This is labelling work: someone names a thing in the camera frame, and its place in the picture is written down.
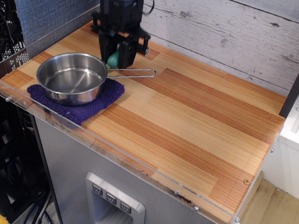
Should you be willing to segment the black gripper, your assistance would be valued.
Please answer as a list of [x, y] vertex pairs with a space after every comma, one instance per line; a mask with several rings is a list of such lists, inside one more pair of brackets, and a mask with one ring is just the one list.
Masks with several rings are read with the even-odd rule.
[[125, 69], [134, 63], [137, 51], [148, 52], [151, 38], [141, 28], [145, 14], [144, 0], [100, 0], [100, 11], [93, 17], [100, 21], [96, 26], [102, 61], [107, 63], [119, 45], [118, 68]]

